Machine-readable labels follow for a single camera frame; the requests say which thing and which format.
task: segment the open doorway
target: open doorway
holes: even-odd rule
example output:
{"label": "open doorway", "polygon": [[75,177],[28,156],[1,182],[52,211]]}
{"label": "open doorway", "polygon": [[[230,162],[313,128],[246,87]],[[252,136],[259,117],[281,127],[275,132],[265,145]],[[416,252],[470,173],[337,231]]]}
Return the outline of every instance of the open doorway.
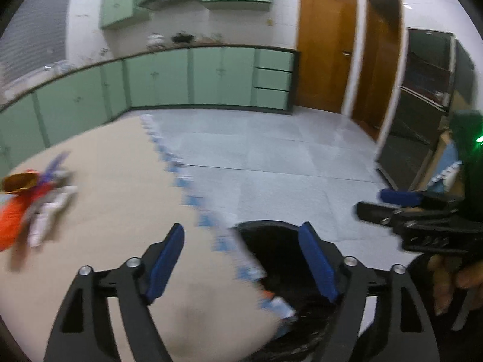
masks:
{"label": "open doorway", "polygon": [[374,140],[394,87],[401,37],[401,0],[367,0],[364,60],[352,119]]}
{"label": "open doorway", "polygon": [[356,34],[357,0],[300,0],[300,106],[341,112]]}

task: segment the human hand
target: human hand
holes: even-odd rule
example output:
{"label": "human hand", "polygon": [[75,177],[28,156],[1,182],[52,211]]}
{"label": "human hand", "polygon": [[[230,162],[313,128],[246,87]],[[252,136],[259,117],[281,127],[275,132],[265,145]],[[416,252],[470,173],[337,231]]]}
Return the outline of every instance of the human hand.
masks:
{"label": "human hand", "polygon": [[455,287],[462,290],[477,288],[471,310],[483,307],[483,261],[470,265],[454,275],[453,258],[435,255],[429,259],[428,270],[433,272],[434,312],[437,316],[448,311]]}

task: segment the beige tablecloth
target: beige tablecloth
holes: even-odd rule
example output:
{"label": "beige tablecloth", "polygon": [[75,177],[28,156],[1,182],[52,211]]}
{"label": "beige tablecloth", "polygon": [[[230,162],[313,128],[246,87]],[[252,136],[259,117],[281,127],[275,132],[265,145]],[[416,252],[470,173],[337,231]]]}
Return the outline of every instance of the beige tablecloth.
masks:
{"label": "beige tablecloth", "polygon": [[[213,236],[195,226],[195,208],[182,205],[182,190],[141,126],[124,119],[49,148],[17,167],[44,170],[61,151],[75,172],[78,197],[62,215],[52,241],[26,257],[0,252],[0,314],[33,362],[43,360],[57,310],[76,271],[117,268],[161,241],[179,222],[185,245],[163,297],[151,307],[174,361],[237,361],[269,341],[278,326],[258,308],[260,293],[235,279],[231,257],[213,252]],[[19,270],[12,269],[15,263]],[[116,299],[110,311],[124,362],[132,360]]]}

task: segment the metal screw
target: metal screw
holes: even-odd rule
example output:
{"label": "metal screw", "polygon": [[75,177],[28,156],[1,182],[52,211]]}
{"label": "metal screw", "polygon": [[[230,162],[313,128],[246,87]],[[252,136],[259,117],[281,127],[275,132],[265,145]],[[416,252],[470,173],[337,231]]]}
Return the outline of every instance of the metal screw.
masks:
{"label": "metal screw", "polygon": [[129,268],[136,268],[141,265],[141,259],[139,257],[131,257],[129,260],[126,261],[126,265]]}
{"label": "metal screw", "polygon": [[355,257],[347,256],[346,258],[344,258],[344,264],[348,267],[355,267],[357,263],[358,261]]}
{"label": "metal screw", "polygon": [[392,269],[397,274],[404,274],[404,273],[406,273],[406,268],[404,266],[402,266],[401,264],[396,264],[395,266],[393,266]]}
{"label": "metal screw", "polygon": [[88,265],[84,265],[83,267],[81,267],[81,269],[79,269],[79,275],[85,276],[85,275],[90,274],[91,271],[92,271],[92,267],[90,267]]}

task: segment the gray tile floor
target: gray tile floor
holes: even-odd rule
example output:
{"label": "gray tile floor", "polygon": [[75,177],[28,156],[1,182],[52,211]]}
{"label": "gray tile floor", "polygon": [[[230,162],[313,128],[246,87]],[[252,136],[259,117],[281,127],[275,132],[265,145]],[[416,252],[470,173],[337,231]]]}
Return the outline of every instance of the gray tile floor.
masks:
{"label": "gray tile floor", "polygon": [[353,206],[385,187],[375,143],[340,114],[295,107],[293,115],[235,110],[149,110],[171,150],[190,165],[211,208],[228,224],[310,221],[344,254],[388,269],[414,257],[387,229],[357,221]]}

